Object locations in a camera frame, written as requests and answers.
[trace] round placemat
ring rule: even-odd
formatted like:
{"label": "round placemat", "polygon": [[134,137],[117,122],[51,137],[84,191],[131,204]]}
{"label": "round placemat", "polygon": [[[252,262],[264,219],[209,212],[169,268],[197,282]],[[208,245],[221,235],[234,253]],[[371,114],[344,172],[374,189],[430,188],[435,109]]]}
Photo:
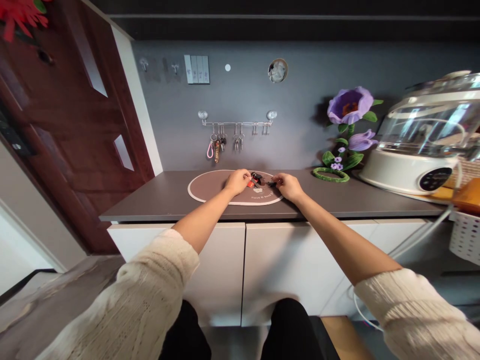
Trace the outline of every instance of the round placemat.
{"label": "round placemat", "polygon": [[[230,174],[235,170],[215,170],[205,172],[202,175],[194,178],[188,184],[188,193],[192,198],[199,202],[206,202],[217,195],[224,187]],[[272,179],[272,174],[255,171],[264,177],[265,182]],[[270,205],[279,202],[284,197],[276,187],[269,187],[268,185],[260,185],[260,188],[246,187],[245,190],[235,196],[229,205],[241,206],[261,206]]]}

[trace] green leaf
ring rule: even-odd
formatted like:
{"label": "green leaf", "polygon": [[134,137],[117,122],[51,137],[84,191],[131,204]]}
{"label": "green leaf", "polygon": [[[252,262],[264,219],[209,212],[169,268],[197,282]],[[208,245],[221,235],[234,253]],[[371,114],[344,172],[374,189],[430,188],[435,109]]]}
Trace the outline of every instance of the green leaf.
{"label": "green leaf", "polygon": [[33,5],[35,5],[35,7],[37,8],[37,10],[39,12],[41,12],[42,14],[46,14],[47,13],[47,9],[45,8],[45,5],[44,3],[42,2],[42,0],[33,0]]}
{"label": "green leaf", "polygon": [[350,125],[348,125],[348,133],[347,133],[347,136],[348,136],[349,139],[352,137],[352,135],[354,134],[354,132],[355,132],[355,124],[350,124]]}
{"label": "green leaf", "polygon": [[356,167],[362,161],[363,158],[364,158],[363,154],[354,154],[354,155],[351,155],[351,156],[347,157],[342,162],[342,164],[343,164],[343,170],[342,171],[345,171],[345,170]]}
{"label": "green leaf", "polygon": [[365,115],[363,115],[362,117],[363,120],[368,120],[372,123],[376,123],[377,122],[377,115],[375,115],[375,113],[373,111],[368,111]]}
{"label": "green leaf", "polygon": [[341,133],[343,133],[345,130],[347,130],[348,127],[349,127],[348,124],[340,124],[340,125],[338,125],[338,132],[341,134]]}
{"label": "green leaf", "polygon": [[321,160],[323,161],[323,165],[325,165],[327,168],[329,168],[330,165],[333,164],[334,159],[335,159],[335,156],[332,154],[331,151],[326,151],[321,157]]}
{"label": "green leaf", "polygon": [[348,145],[349,145],[349,142],[348,142],[346,139],[344,139],[344,138],[341,138],[341,137],[339,137],[338,139],[335,139],[335,142],[336,142],[336,143],[342,143],[342,144],[345,144],[346,146],[348,146]]}

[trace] gray countertop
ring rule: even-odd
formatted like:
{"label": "gray countertop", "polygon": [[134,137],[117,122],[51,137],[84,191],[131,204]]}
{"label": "gray countertop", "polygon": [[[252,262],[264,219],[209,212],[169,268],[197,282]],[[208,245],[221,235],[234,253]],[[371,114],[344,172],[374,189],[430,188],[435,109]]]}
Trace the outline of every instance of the gray countertop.
{"label": "gray countertop", "polygon": [[[175,222],[201,203],[190,197],[187,187],[205,171],[164,171],[100,216],[102,221]],[[278,170],[266,170],[276,174]],[[283,170],[298,178],[303,190],[337,218],[394,218],[438,216],[445,207],[396,195],[351,178],[344,183],[327,182],[309,170]],[[286,199],[264,206],[226,208],[220,220],[304,219]]]}

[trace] hand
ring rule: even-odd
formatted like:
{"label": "hand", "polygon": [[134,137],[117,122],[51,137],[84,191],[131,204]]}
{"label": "hand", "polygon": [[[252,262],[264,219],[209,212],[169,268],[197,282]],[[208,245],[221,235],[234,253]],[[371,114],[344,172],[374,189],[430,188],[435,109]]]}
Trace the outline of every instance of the hand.
{"label": "hand", "polygon": [[271,180],[276,183],[276,187],[281,194],[292,203],[305,195],[299,180],[295,176],[281,172],[272,177]]}
{"label": "hand", "polygon": [[251,178],[247,169],[235,170],[228,177],[224,190],[230,191],[232,197],[237,196],[245,190]]}

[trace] purple flower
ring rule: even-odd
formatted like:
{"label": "purple flower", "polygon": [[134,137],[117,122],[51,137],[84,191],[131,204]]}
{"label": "purple flower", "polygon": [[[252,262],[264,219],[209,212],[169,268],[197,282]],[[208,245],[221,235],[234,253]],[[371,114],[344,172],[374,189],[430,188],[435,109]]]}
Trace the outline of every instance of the purple flower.
{"label": "purple flower", "polygon": [[373,144],[378,144],[377,140],[370,140],[375,136],[375,133],[372,132],[372,129],[368,129],[367,132],[361,134],[352,135],[348,139],[348,148],[352,151],[364,151],[371,147]]}
{"label": "purple flower", "polygon": [[342,89],[328,106],[326,114],[334,124],[353,124],[363,118],[374,103],[370,91],[359,86],[353,90]]}

